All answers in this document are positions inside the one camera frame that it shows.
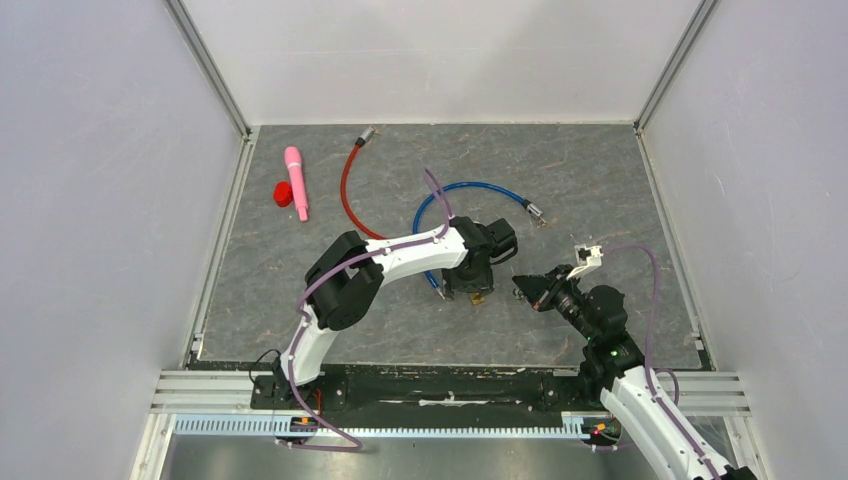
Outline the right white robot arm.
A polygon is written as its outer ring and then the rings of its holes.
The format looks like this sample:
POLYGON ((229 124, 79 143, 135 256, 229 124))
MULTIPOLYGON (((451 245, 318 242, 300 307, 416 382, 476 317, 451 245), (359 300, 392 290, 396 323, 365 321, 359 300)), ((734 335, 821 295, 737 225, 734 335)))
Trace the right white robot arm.
POLYGON ((555 311, 586 340, 577 392, 591 408, 604 407, 661 479, 754 479, 712 447, 660 386, 642 349, 626 329, 625 295, 597 285, 587 292, 573 267, 516 275, 517 294, 537 312, 555 311))

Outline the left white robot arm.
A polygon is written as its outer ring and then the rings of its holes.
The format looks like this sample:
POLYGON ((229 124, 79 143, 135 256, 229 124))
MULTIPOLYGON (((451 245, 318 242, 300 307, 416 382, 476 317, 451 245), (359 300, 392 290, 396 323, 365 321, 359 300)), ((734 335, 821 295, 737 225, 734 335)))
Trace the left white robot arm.
POLYGON ((487 295, 494 266, 517 252, 516 232, 505 219, 483 225, 454 216, 432 230, 386 240, 343 233, 305 275, 295 302, 299 322, 272 368, 276 396, 291 408, 307 405, 338 334, 362 320, 388 284, 439 270, 446 296, 487 295))

